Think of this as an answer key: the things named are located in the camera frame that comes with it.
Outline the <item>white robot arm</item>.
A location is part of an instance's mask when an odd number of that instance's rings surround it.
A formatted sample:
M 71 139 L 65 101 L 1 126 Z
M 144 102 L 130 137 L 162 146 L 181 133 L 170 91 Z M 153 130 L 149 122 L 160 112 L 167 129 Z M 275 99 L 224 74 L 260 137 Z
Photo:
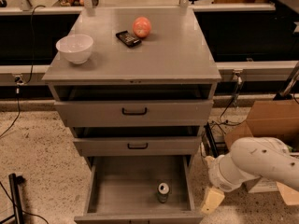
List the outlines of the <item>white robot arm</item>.
M 210 184 L 200 205 L 204 215 L 220 206 L 225 192 L 261 177 L 299 190 L 299 159 L 291 155 L 285 143 L 274 137 L 239 138 L 227 154 L 217 158 L 206 156 L 205 161 Z

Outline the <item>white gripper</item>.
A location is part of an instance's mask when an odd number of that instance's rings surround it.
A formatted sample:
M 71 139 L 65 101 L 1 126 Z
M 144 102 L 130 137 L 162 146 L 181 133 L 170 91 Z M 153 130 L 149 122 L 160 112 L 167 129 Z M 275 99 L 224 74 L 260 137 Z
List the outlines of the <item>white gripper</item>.
M 224 192 L 231 192 L 249 181 L 249 174 L 241 171 L 233 162 L 230 154 L 204 157 L 208 167 L 208 177 L 214 187 L 205 188 L 204 199 L 200 211 L 209 215 L 213 213 L 225 198 Z

